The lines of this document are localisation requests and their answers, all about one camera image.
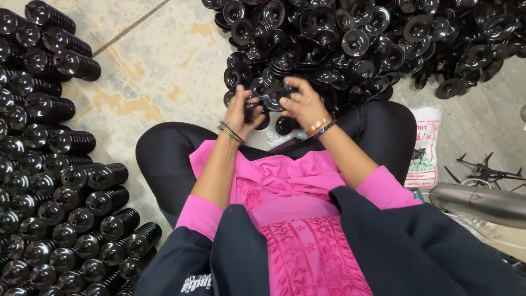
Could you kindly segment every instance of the stack of black discs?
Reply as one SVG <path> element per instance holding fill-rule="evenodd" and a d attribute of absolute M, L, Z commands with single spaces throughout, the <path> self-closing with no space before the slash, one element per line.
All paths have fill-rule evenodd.
<path fill-rule="evenodd" d="M 280 112 L 285 76 L 307 79 L 338 118 L 367 100 L 389 100 L 411 75 L 422 89 L 435 75 L 435 95 L 463 95 L 492 79 L 503 61 L 526 57 L 526 6 L 515 0 L 203 0 L 237 49 L 224 73 Z M 268 125 L 264 122 L 258 129 Z M 299 127 L 280 118 L 278 134 Z"/>
<path fill-rule="evenodd" d="M 63 125 L 61 83 L 100 66 L 67 15 L 31 1 L 25 16 L 0 8 L 0 295 L 132 295 L 160 226 L 122 209 L 127 167 L 94 163 L 95 137 Z"/>

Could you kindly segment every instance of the woman's left hand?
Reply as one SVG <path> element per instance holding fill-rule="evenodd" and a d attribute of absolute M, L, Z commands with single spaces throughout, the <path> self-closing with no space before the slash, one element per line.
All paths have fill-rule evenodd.
<path fill-rule="evenodd" d="M 251 94 L 251 91 L 245 91 L 242 85 L 238 85 L 236 88 L 236 95 L 230 100 L 230 106 L 228 107 L 227 114 L 225 115 L 224 122 L 228 123 L 228 126 L 238 134 L 243 141 L 247 139 L 250 131 L 255 129 L 265 120 L 265 115 L 261 114 L 263 110 L 262 106 L 254 108 L 254 122 L 251 124 L 245 123 L 245 100 Z M 253 97 L 248 100 L 248 103 L 258 103 L 259 98 Z"/>

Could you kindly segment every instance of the black leggings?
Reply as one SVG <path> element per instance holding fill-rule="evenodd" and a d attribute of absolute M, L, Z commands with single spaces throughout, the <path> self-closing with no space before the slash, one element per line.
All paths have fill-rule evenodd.
<path fill-rule="evenodd" d="M 409 109 L 391 101 L 371 100 L 342 116 L 338 125 L 403 184 L 417 136 L 417 125 Z M 197 125 L 165 122 L 150 128 L 137 142 L 135 155 L 140 171 L 172 227 L 196 182 L 189 156 L 204 140 L 216 137 L 216 133 Z M 248 160 L 277 154 L 298 159 L 309 151 L 320 150 L 324 148 L 314 138 L 274 153 L 239 147 Z"/>

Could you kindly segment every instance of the pink kurta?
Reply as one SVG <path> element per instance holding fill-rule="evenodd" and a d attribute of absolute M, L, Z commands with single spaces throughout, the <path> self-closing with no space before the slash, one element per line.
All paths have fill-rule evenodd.
<path fill-rule="evenodd" d="M 205 141 L 190 155 L 199 177 L 215 141 Z M 248 161 L 240 152 L 230 204 L 245 206 L 266 237 L 271 295 L 372 295 L 341 229 L 338 209 L 328 192 L 345 185 L 327 151 L 311 151 L 292 160 L 275 155 Z M 356 191 L 380 209 L 420 204 L 381 166 Z M 177 221 L 211 240 L 223 211 L 190 195 Z"/>

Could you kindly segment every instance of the forearm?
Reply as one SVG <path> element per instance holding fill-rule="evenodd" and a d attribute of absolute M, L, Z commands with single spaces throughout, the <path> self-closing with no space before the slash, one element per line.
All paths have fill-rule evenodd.
<path fill-rule="evenodd" d="M 356 189 L 378 165 L 337 125 L 318 137 L 347 184 Z"/>
<path fill-rule="evenodd" d="M 239 143 L 219 132 L 210 157 L 190 194 L 197 195 L 225 210 L 230 201 L 230 188 Z"/>

